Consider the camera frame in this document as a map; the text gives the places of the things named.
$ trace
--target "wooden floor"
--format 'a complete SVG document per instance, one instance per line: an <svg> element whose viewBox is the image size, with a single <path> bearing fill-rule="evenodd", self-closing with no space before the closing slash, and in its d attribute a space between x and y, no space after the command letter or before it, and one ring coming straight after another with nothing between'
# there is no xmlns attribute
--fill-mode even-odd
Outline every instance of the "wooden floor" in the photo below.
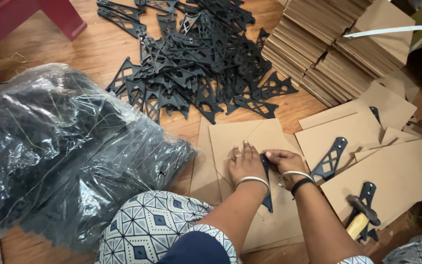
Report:
<svg viewBox="0 0 422 264"><path fill-rule="evenodd" d="M115 2L134 6L133 0ZM0 42L0 83L25 68L57 62L67 63L84 71L100 87L105 87L126 56L131 57L132 63L139 64L137 39L98 17L94 0L72 0L72 3L88 24L86 31L71 43L43 13L38 12L33 15ZM283 7L276 0L245 0L242 7L251 11L256 19L255 25L249 25L247 32L248 38L253 40L256 39L261 27L271 32L283 11ZM140 19L147 24L149 35L158 38L160 33L155 14L154 9L147 9L147 14L141 15ZM324 105L303 89L300 89L299 93L273 98L269 102L279 104L275 114L280 119L285 133L300 131L299 119L325 109ZM178 112L169 117L165 111L162 111L160 119L165 129L196 144L200 118L200 113L191 108L188 120ZM237 122L257 120L262 117L249 110L238 109L230 116L219 113L216 119ZM188 194L191 170L192 168L188 167L183 172L171 191L182 195ZM406 220L402 218L405 216L390 225L391 228L395 228L394 237L398 231L404 232L409 229L404 225ZM376 261L381 260L383 252L392 247L390 231L393 229L387 231L388 237L384 239L383 236L381 243L368 247L369 253L381 252L378 253ZM406 237L413 233L407 231L407 234ZM1 247L5 264L92 264L95 258L94 254L79 254L61 247L53 248L43 237L23 233L17 227L11 229L1 240ZM304 243L254 252L242 256L242 259L248 264L308 263Z"/></svg>

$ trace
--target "plastic wrap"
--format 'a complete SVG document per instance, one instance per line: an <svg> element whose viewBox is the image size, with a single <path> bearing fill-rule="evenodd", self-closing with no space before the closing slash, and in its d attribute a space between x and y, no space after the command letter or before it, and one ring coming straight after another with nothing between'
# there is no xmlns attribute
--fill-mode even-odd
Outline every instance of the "plastic wrap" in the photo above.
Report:
<svg viewBox="0 0 422 264"><path fill-rule="evenodd" d="M127 199L166 188L194 155L82 72L28 69L0 86L0 229L96 251Z"/></svg>

